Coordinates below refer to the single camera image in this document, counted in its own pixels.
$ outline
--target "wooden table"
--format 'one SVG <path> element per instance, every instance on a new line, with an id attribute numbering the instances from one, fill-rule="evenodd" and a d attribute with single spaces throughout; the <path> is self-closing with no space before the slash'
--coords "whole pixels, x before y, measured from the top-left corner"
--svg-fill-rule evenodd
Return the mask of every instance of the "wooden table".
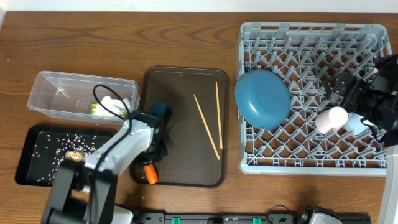
<path id="1" fill-rule="evenodd" d="M 384 25 L 398 52 L 396 14 L 193 14 L 145 12 L 8 12 L 0 34 L 0 223 L 38 223 L 49 188 L 17 185 L 14 173 L 27 130 L 35 124 L 90 127 L 30 111 L 41 70 L 135 80 L 154 65 L 224 70 L 231 79 L 228 174 L 217 189 L 138 185 L 125 172 L 116 203 L 168 213 L 266 213 L 275 204 L 307 204 L 368 213 L 376 223 L 382 177 L 246 175 L 238 169 L 236 39 L 247 21 Z"/>

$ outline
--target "blue bowl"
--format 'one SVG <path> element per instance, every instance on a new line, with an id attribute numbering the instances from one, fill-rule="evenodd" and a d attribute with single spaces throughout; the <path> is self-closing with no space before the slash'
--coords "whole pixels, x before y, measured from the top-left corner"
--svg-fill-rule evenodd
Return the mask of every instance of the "blue bowl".
<path id="1" fill-rule="evenodd" d="M 283 81 L 268 70 L 251 70 L 235 86 L 235 100 L 244 119 L 255 128 L 272 130 L 290 111 L 290 93 Z"/>

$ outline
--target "chopstick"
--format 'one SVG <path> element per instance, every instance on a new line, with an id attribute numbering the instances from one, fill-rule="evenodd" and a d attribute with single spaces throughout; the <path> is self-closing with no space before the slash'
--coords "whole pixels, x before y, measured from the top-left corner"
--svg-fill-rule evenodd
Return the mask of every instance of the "chopstick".
<path id="1" fill-rule="evenodd" d="M 216 100 L 217 100 L 217 117 L 218 117 L 218 136 L 220 139 L 220 149 L 223 149 L 223 136 L 221 134 L 221 116 L 220 116 L 220 99 L 218 98 L 218 84 L 216 81 Z"/>
<path id="2" fill-rule="evenodd" d="M 199 105 L 197 96 L 194 94 L 193 97 L 195 97 L 195 101 L 196 101 L 196 103 L 197 103 L 197 106 L 198 106 L 198 110 L 199 110 L 201 119 L 203 120 L 203 124 L 205 125 L 207 134 L 209 135 L 211 145 L 213 146 L 214 152 L 216 153 L 216 157 L 217 157 L 217 159 L 219 160 L 219 159 L 220 159 L 220 155 L 218 154 L 218 151 L 217 151 L 217 148 L 216 148 L 216 144 L 214 144 L 214 140 L 213 140 L 213 137 L 212 137 L 211 134 L 210 134 L 210 130 L 209 130 L 209 127 L 207 126 L 206 119 L 205 119 L 205 117 L 204 117 L 204 115 L 203 115 L 203 112 L 201 111 L 201 108 L 200 108 L 200 105 Z"/>

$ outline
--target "cable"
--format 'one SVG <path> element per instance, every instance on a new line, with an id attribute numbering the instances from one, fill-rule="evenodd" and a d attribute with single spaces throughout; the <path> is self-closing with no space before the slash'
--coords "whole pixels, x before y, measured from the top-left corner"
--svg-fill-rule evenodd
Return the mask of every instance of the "cable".
<path id="1" fill-rule="evenodd" d="M 95 100 L 96 100 L 106 111 L 108 111 L 109 113 L 115 115 L 116 117 L 118 117 L 118 118 L 124 120 L 124 118 L 123 118 L 122 116 L 119 116 L 118 114 L 113 113 L 111 110 L 107 109 L 107 108 L 100 102 L 100 100 L 98 99 L 97 94 L 96 94 L 96 92 L 95 92 L 95 90 L 96 90 L 98 87 L 102 87 L 102 88 L 105 88 L 105 89 L 109 90 L 111 93 L 113 93 L 113 94 L 118 98 L 118 100 L 120 100 L 120 101 L 122 102 L 123 106 L 125 107 L 125 109 L 126 109 L 126 111 L 127 111 L 127 118 L 129 119 L 129 127 L 128 127 L 127 131 L 126 131 L 118 140 L 116 140 L 104 153 L 102 153 L 101 157 L 98 159 L 97 164 L 95 165 L 95 168 L 94 168 L 94 170 L 93 170 L 93 173 L 92 173 L 92 175 L 91 175 L 91 180 L 90 180 L 90 182 L 91 182 L 91 187 L 90 187 L 90 194 L 89 194 L 89 197 L 88 197 L 88 205 L 87 205 L 87 209 L 88 209 L 88 213 L 87 213 L 87 224 L 91 224 L 91 212 L 92 212 L 92 207 L 93 207 L 93 196 L 94 196 L 94 191 L 95 191 L 96 173 L 98 172 L 98 169 L 100 168 L 101 163 L 105 160 L 105 158 L 106 158 L 106 156 L 109 154 L 109 152 L 110 152 L 115 146 L 117 146 L 127 135 L 129 135 L 129 133 L 131 132 L 131 128 L 132 128 L 132 119 L 133 119 L 133 117 L 132 117 L 132 115 L 131 115 L 131 112 L 130 112 L 129 108 L 127 107 L 126 103 L 123 102 L 123 99 L 121 98 L 121 96 L 120 96 L 118 93 L 116 93 L 114 90 L 112 90 L 110 87 L 108 87 L 108 86 L 106 86 L 106 85 L 98 84 L 98 85 L 94 86 L 94 88 L 93 88 L 93 95 L 94 95 Z"/>
<path id="2" fill-rule="evenodd" d="M 284 207 L 284 208 L 286 208 L 287 211 L 290 213 L 290 210 L 289 210 L 285 205 L 274 205 L 274 206 L 273 206 L 270 210 L 268 210 L 268 212 L 267 212 L 267 222 L 270 223 L 270 224 L 273 224 L 273 222 L 272 222 L 271 220 L 268 219 L 268 215 L 273 211 L 274 208 L 277 208 L 277 207 Z"/>

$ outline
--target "orange object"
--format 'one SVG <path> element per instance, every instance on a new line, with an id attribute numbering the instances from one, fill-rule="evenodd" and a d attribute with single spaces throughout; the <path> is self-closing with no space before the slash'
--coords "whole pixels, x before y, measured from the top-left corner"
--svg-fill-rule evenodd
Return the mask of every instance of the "orange object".
<path id="1" fill-rule="evenodd" d="M 157 173 L 155 170 L 155 166 L 153 164 L 144 166 L 145 175 L 147 176 L 147 180 L 150 184 L 157 183 Z"/>

